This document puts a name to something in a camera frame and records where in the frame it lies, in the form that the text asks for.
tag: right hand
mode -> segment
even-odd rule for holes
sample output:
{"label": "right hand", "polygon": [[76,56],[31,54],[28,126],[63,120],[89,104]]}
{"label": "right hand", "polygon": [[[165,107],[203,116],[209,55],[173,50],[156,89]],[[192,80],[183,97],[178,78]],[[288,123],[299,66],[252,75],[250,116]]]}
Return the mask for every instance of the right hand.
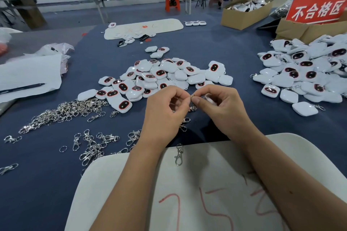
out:
{"label": "right hand", "polygon": [[[239,143],[245,134],[250,133],[249,130],[256,130],[236,89],[209,84],[193,95],[192,102],[210,116],[218,129],[233,142]],[[203,95],[216,105],[202,98]]]}

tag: open cardboard box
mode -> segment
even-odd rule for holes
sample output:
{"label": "open cardboard box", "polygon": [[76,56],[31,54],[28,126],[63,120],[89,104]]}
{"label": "open cardboard box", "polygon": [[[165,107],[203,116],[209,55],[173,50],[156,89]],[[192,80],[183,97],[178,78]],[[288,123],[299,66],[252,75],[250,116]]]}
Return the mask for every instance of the open cardboard box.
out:
{"label": "open cardboard box", "polygon": [[304,24],[281,19],[276,29],[276,39],[292,40],[297,38],[309,44],[322,35],[335,36],[347,32],[347,11],[344,11],[338,22],[327,24]]}
{"label": "open cardboard box", "polygon": [[249,0],[233,0],[230,4],[225,6],[223,8],[222,20],[220,24],[226,27],[242,30],[266,18],[270,14],[272,0],[266,0],[266,2],[270,1],[270,3],[267,3],[265,6],[250,12],[227,9],[235,4],[244,3],[247,1]]}

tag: floor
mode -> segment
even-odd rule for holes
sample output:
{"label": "floor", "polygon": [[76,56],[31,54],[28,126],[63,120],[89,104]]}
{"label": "floor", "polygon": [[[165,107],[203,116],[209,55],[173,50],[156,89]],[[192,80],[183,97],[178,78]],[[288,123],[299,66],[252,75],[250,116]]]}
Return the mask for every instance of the floor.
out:
{"label": "floor", "polygon": [[[287,0],[274,0],[273,7],[282,5]],[[203,13],[220,15],[221,10],[218,10],[217,5],[214,7],[206,7],[202,9],[201,6],[195,7],[197,0],[192,2],[192,14],[196,15],[196,20],[199,20],[199,15]],[[181,11],[177,11],[172,8],[170,12],[166,12],[164,3],[149,3],[139,4],[131,6],[115,6],[107,7],[105,10],[111,22],[117,22],[117,24],[133,23],[135,18],[140,18],[141,21],[151,21],[165,19],[168,16],[179,15],[184,13],[184,3],[181,3]],[[52,29],[64,29],[69,27],[83,27],[101,24],[98,10],[83,9],[83,10],[70,10],[61,12],[48,12],[43,13],[44,18],[47,21],[47,25],[40,27],[36,30],[52,30]],[[26,24],[17,21],[13,28],[21,31],[31,31]]]}

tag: left hand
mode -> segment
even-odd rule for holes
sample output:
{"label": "left hand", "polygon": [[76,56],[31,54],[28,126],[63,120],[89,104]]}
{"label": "left hand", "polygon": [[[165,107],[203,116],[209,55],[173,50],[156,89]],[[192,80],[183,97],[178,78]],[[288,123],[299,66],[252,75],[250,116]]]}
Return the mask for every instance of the left hand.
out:
{"label": "left hand", "polygon": [[137,145],[145,144],[162,152],[176,136],[189,104],[189,93],[176,86],[168,86],[150,96]]}

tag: orange stool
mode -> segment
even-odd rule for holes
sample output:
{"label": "orange stool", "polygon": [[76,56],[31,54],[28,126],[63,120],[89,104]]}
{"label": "orange stool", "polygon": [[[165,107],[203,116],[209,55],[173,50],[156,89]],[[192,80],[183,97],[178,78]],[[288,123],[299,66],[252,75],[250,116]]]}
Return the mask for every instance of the orange stool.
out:
{"label": "orange stool", "polygon": [[175,7],[175,8],[177,8],[178,11],[181,11],[181,7],[180,7],[180,5],[179,5],[179,0],[175,0],[175,1],[176,1],[176,4],[177,4],[177,5],[175,5],[175,6],[170,6],[170,0],[165,0],[165,10],[166,10],[167,12],[170,11],[170,8],[171,8],[171,7]]}

